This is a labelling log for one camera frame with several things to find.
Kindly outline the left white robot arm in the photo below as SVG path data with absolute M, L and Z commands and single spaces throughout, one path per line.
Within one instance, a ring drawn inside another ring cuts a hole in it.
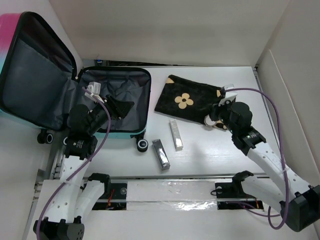
M 132 101 L 116 100 L 110 95 L 100 97 L 89 94 L 95 107 L 84 104 L 69 112 L 70 132 L 65 140 L 60 185 L 48 199 L 33 230 L 38 240 L 81 240 L 84 221 L 99 198 L 111 194 L 111 181 L 107 174 L 92 174 L 84 188 L 84 175 L 93 157 L 100 151 L 106 138 L 98 143 L 95 133 L 112 120 L 121 120 L 134 106 Z

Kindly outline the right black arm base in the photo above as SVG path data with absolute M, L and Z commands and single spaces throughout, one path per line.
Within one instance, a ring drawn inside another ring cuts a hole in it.
M 262 210 L 264 205 L 252 195 L 243 192 L 232 182 L 216 182 L 210 194 L 216 197 L 218 210 Z

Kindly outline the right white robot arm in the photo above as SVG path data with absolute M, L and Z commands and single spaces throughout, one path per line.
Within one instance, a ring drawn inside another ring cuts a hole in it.
M 205 122 L 220 120 L 231 132 L 233 144 L 255 162 L 274 183 L 265 184 L 249 171 L 232 178 L 231 191 L 237 197 L 251 195 L 278 212 L 285 224 L 300 232 L 320 219 L 320 187 L 299 177 L 252 127 L 253 114 L 243 102 L 216 103 Z

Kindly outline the pink and teal kids suitcase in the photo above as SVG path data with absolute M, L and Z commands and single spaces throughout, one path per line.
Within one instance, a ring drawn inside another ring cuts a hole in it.
M 138 67 L 90 66 L 81 70 L 73 54 L 38 13 L 5 13 L 0 17 L 0 110 L 40 129 L 37 141 L 52 143 L 53 132 L 70 128 L 76 105 L 95 107 L 85 96 L 89 82 L 101 84 L 101 98 L 110 95 L 134 106 L 121 120 L 105 123 L 96 133 L 136 139 L 145 152 L 152 77 Z

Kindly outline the black rectangular box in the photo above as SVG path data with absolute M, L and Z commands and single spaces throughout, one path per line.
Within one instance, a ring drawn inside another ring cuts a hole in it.
M 161 170 L 168 170 L 171 166 L 163 144 L 160 139 L 156 139 L 152 141 L 153 148 L 155 150 L 158 162 L 160 164 Z

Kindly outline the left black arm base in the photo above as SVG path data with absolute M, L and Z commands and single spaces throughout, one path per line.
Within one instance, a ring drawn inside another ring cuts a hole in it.
M 111 183 L 93 205 L 93 211 L 121 211 L 127 209 L 127 183 Z

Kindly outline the white rectangular box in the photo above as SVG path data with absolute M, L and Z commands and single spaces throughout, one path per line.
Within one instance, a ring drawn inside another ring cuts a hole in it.
M 171 130 L 175 149 L 177 151 L 181 151 L 183 149 L 184 145 L 182 142 L 182 138 L 181 138 L 180 131 L 179 131 L 178 124 L 177 124 L 176 120 L 170 120 L 169 125 L 170 125 L 170 130 Z

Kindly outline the black towel with beige flowers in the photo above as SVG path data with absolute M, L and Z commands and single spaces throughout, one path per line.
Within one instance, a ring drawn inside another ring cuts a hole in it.
M 154 111 L 203 125 L 213 105 L 221 99 L 220 87 L 171 74 L 167 77 Z

